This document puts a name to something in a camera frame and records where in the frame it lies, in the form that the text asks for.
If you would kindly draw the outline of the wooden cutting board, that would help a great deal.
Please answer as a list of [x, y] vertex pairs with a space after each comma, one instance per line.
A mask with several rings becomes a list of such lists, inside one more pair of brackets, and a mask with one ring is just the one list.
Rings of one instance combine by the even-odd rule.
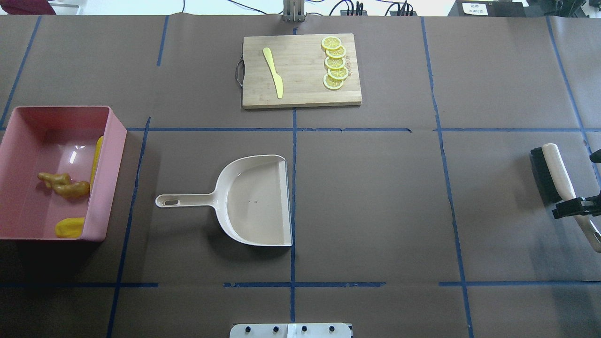
[[[339, 90], [324, 87], [328, 74], [321, 40], [326, 36], [341, 39], [347, 49], [349, 75]], [[284, 83], [278, 99], [272, 75], [262, 49], [272, 50], [277, 73]], [[355, 36], [352, 33], [304, 34], [296, 36], [249, 36], [243, 39], [242, 107], [244, 109], [359, 106], [362, 89], [359, 77]]]

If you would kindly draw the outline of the tan toy ginger root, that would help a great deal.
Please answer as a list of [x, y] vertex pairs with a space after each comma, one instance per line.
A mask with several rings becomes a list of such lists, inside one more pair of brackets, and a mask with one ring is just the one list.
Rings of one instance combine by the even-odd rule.
[[37, 178], [45, 186], [65, 199], [77, 199], [90, 193], [90, 183], [87, 181], [72, 182], [68, 173], [54, 175], [51, 173], [38, 173]]

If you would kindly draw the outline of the yellow toy corn cob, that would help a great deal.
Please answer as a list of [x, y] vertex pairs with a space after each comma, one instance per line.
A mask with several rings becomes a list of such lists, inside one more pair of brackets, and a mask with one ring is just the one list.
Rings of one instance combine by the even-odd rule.
[[102, 149], [103, 140], [104, 140], [104, 137], [100, 136], [96, 142], [96, 148], [95, 148], [94, 158], [93, 158], [93, 162], [92, 162], [92, 171], [91, 171], [91, 176], [90, 176], [90, 181], [89, 181], [90, 192], [92, 192], [94, 181], [96, 179], [96, 173], [97, 173], [97, 169], [98, 169], [98, 165], [99, 165], [100, 153], [101, 153], [101, 149]]

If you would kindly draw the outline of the beige plastic dustpan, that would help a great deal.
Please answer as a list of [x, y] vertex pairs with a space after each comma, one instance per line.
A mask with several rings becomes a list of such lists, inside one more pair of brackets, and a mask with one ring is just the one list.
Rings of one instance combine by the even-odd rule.
[[157, 207], [210, 206], [221, 229], [246, 245], [293, 244], [287, 161], [276, 154], [254, 155], [229, 163], [208, 194], [161, 194]]

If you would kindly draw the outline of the black power strip box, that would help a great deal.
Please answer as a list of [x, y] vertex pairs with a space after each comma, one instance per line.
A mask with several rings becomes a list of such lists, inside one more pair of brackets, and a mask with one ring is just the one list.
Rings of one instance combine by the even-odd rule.
[[448, 17], [526, 17], [521, 2], [495, 0], [455, 0]]

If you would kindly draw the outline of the aluminium frame post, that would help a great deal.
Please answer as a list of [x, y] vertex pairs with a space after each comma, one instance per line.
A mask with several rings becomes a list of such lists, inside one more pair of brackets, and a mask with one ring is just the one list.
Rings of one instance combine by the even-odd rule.
[[304, 22], [306, 17], [305, 0], [283, 0], [284, 22]]

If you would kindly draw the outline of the lemon slice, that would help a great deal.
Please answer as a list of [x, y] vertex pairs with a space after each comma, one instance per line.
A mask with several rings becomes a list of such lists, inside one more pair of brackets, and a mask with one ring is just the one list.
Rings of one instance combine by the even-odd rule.
[[328, 90], [339, 90], [344, 85], [344, 80], [335, 79], [326, 74], [323, 77], [323, 85]]
[[343, 45], [341, 39], [336, 36], [326, 36], [320, 44], [325, 51], [335, 51]]
[[346, 67], [341, 67], [338, 69], [328, 68], [327, 72], [329, 77], [340, 81], [346, 80], [349, 75], [349, 71]]
[[339, 45], [337, 49], [325, 49], [325, 54], [332, 59], [342, 59], [347, 55], [347, 49], [344, 45]]
[[327, 56], [324, 60], [324, 64], [329, 70], [339, 70], [346, 67], [346, 60], [344, 58], [332, 58]]

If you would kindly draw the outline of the yellow plastic toy knife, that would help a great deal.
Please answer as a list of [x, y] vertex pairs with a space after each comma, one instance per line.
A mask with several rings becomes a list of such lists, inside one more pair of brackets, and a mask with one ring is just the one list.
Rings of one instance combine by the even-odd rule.
[[270, 74], [272, 75], [273, 83], [276, 90], [276, 95], [278, 99], [282, 99], [284, 95], [284, 83], [281, 75], [277, 73], [277, 69], [275, 67], [275, 61], [273, 59], [272, 50], [269, 47], [264, 47], [262, 49], [262, 54], [268, 64]]

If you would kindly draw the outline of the pink plastic bin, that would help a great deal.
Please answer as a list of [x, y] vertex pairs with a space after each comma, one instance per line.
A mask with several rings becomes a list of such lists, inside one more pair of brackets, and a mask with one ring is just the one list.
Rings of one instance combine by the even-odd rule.
[[[1, 141], [2, 240], [80, 240], [107, 236], [127, 131], [107, 106], [32, 106], [13, 109]], [[65, 199], [37, 178], [68, 173], [90, 181], [96, 142], [104, 137], [92, 192]], [[58, 238], [56, 223], [84, 217], [82, 235]]]

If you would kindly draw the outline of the beige hand brush black bristles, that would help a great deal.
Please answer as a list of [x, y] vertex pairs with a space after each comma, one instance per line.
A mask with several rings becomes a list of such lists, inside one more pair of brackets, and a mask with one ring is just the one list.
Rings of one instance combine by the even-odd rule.
[[[573, 188], [558, 145], [546, 143], [532, 149], [530, 160], [533, 177], [545, 205], [551, 205], [554, 209], [557, 203], [580, 197]], [[601, 252], [601, 234], [592, 216], [578, 215], [564, 218], [573, 218], [592, 249], [597, 253]]]

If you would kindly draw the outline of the yellow toy potato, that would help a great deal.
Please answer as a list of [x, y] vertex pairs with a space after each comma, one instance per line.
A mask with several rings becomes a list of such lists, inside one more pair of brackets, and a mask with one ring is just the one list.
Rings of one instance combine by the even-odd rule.
[[76, 239], [82, 235], [84, 224], [84, 217], [65, 218], [64, 220], [56, 223], [54, 227], [54, 234], [58, 238]]

